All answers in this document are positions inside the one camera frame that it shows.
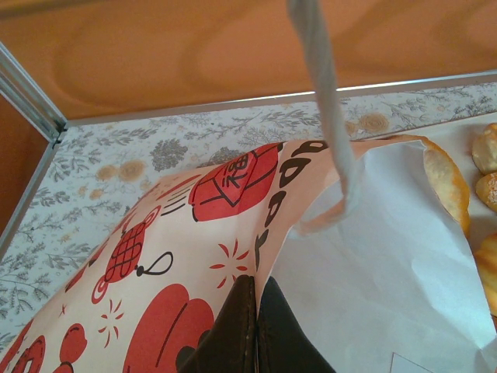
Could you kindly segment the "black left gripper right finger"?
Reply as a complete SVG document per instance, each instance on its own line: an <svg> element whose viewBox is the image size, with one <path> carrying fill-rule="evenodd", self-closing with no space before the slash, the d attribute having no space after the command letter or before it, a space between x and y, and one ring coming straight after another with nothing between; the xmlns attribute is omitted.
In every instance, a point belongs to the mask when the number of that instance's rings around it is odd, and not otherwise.
<svg viewBox="0 0 497 373"><path fill-rule="evenodd" d="M305 336L273 277L266 282L257 319L260 372L333 372Z"/></svg>

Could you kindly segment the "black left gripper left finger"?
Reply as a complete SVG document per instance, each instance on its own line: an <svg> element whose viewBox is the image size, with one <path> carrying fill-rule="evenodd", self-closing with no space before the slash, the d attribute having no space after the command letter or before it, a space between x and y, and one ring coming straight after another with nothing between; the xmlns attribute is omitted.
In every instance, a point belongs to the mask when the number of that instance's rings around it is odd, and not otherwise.
<svg viewBox="0 0 497 373"><path fill-rule="evenodd" d="M234 282L213 327L179 367L181 372L255 371L255 281Z"/></svg>

